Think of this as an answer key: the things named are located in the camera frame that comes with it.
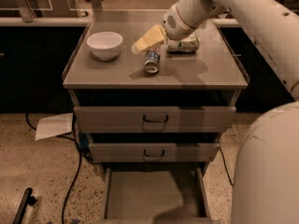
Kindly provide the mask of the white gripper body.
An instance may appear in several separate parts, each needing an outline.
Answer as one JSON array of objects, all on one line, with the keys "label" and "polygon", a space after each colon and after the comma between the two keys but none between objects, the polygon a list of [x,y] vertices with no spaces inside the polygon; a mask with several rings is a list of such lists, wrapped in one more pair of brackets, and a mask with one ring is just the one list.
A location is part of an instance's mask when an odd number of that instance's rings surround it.
[{"label": "white gripper body", "polygon": [[179,0],[164,14],[164,29],[169,39],[180,40],[194,32],[215,11],[212,0]]}]

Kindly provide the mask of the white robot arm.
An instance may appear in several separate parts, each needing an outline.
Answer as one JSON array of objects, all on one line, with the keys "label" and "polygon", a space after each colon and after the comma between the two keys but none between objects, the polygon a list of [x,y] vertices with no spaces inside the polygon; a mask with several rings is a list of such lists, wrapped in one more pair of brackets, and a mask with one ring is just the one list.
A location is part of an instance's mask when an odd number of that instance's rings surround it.
[{"label": "white robot arm", "polygon": [[132,50],[180,40],[223,9],[231,12],[293,99],[258,117],[239,146],[231,224],[299,224],[299,17],[275,0],[179,0]]}]

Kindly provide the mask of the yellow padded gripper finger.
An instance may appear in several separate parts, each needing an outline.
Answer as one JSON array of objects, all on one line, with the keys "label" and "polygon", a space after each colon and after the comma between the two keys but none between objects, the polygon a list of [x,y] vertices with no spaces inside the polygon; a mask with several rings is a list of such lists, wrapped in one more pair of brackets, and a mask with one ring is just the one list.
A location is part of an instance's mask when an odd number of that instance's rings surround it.
[{"label": "yellow padded gripper finger", "polygon": [[154,25],[142,37],[140,37],[133,45],[132,52],[134,54],[146,52],[150,49],[159,47],[166,38],[166,31],[162,25]]}]

